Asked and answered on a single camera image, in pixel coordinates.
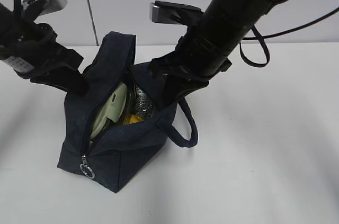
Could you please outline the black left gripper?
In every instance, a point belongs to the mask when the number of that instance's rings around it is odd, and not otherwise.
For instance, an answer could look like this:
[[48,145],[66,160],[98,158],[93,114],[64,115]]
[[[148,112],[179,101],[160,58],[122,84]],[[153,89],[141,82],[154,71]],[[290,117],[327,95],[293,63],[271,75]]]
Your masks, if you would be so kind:
[[84,96],[89,84],[78,71],[83,57],[56,41],[57,34],[46,23],[26,23],[22,40],[15,43],[15,56],[24,62],[15,72],[30,82]]

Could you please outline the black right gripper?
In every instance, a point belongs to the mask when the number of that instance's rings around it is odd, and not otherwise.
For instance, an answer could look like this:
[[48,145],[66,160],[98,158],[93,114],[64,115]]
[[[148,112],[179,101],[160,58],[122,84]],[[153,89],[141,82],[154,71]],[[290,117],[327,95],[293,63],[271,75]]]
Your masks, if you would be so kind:
[[229,31],[203,32],[191,30],[181,37],[174,51],[154,58],[149,69],[153,76],[162,76],[162,107],[168,107],[187,95],[205,88],[209,80],[232,65]]

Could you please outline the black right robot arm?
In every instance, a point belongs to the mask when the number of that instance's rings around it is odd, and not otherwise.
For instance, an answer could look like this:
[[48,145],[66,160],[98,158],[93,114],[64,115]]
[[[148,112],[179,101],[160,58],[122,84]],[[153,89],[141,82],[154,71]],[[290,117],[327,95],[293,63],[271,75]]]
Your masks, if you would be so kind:
[[205,11],[178,3],[155,1],[150,5],[154,23],[187,27],[175,49],[150,63],[154,76],[164,76],[163,98],[177,102],[207,87],[219,72],[231,66],[228,56],[257,21],[275,6],[288,0],[212,0]]

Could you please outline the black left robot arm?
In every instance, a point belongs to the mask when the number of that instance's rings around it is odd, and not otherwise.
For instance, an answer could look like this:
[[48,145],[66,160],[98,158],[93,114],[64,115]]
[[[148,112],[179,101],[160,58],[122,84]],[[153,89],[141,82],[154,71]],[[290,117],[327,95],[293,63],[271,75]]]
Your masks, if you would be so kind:
[[84,96],[89,84],[78,70],[83,57],[59,44],[50,25],[35,23],[44,4],[29,5],[20,17],[1,6],[1,61],[32,83]]

